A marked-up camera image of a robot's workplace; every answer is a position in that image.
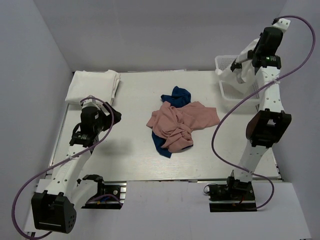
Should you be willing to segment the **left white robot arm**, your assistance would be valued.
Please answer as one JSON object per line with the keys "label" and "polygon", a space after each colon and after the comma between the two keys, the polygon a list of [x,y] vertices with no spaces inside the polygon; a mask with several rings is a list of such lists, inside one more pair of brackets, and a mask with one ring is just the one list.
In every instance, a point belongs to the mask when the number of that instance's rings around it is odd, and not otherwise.
{"label": "left white robot arm", "polygon": [[106,192],[102,176],[80,175],[95,147],[101,143],[100,133],[109,133],[122,115],[108,102],[93,96],[81,100],[80,105],[80,122],[72,130],[66,162],[58,165],[47,187],[31,198],[37,230],[68,234],[74,228],[77,210],[105,197],[117,198]]}

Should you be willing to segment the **white black printed t shirt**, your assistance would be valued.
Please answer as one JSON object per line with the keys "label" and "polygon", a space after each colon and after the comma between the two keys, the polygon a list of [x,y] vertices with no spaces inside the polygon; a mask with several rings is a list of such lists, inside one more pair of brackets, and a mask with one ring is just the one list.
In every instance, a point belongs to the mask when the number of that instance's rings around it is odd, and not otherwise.
{"label": "white black printed t shirt", "polygon": [[240,54],[236,57],[238,63],[242,63],[241,72],[231,72],[231,63],[222,70],[220,67],[216,67],[216,74],[219,79],[231,85],[234,89],[242,94],[245,94],[249,87],[255,81],[254,67],[252,66],[252,60],[248,57],[248,52],[253,51],[259,38],[254,39]]}

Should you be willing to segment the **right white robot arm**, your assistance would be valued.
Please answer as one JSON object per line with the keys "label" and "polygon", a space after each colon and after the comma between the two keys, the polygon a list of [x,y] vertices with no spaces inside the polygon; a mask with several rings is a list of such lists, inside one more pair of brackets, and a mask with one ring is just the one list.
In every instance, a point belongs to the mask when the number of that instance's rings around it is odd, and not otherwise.
{"label": "right white robot arm", "polygon": [[243,198],[250,192],[258,163],[273,144],[280,141],[292,120],[292,116],[284,111],[280,87],[276,83],[282,67],[276,51],[289,26],[288,19],[274,20],[228,68],[233,75],[230,85],[235,89],[244,93],[253,83],[260,88],[259,109],[247,124],[247,144],[239,167],[232,171],[225,187],[226,195],[233,200]]}

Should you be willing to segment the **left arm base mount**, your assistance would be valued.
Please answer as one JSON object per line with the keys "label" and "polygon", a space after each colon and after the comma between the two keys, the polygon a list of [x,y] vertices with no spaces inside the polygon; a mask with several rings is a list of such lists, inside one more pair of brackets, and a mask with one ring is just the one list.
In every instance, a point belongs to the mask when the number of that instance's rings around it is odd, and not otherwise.
{"label": "left arm base mount", "polygon": [[94,196],[83,209],[120,210],[127,192],[126,182],[99,182]]}

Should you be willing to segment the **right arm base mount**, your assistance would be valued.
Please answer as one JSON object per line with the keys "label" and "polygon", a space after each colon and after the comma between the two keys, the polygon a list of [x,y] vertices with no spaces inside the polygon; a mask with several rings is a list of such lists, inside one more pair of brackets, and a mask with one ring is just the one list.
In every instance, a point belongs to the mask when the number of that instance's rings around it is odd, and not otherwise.
{"label": "right arm base mount", "polygon": [[212,183],[203,188],[209,196],[211,213],[256,212],[256,198],[251,182],[229,176],[225,184]]}

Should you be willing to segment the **pink t shirt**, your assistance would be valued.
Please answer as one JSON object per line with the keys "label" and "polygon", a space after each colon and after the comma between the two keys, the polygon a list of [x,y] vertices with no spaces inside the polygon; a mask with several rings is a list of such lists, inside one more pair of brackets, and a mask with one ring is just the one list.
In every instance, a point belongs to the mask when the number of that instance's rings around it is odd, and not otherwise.
{"label": "pink t shirt", "polygon": [[218,125],[220,119],[214,107],[206,107],[198,101],[176,108],[165,101],[159,110],[153,111],[146,126],[165,140],[162,149],[177,153],[194,144],[192,132]]}

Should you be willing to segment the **blue t shirt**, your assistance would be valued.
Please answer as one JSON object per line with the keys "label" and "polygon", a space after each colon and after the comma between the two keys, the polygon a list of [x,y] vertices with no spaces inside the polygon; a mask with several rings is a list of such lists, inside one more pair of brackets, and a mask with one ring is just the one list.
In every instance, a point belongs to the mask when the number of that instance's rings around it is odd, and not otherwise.
{"label": "blue t shirt", "polygon": [[[182,108],[187,104],[191,103],[192,95],[188,90],[175,86],[172,90],[171,95],[163,94],[161,95],[160,98],[163,103],[169,102],[171,106],[175,108]],[[156,151],[161,156],[170,159],[172,156],[172,153],[169,152],[167,148],[162,148],[162,145],[165,144],[166,140],[164,138],[157,136],[154,132],[152,132],[151,136],[152,136],[152,140],[154,142]]]}

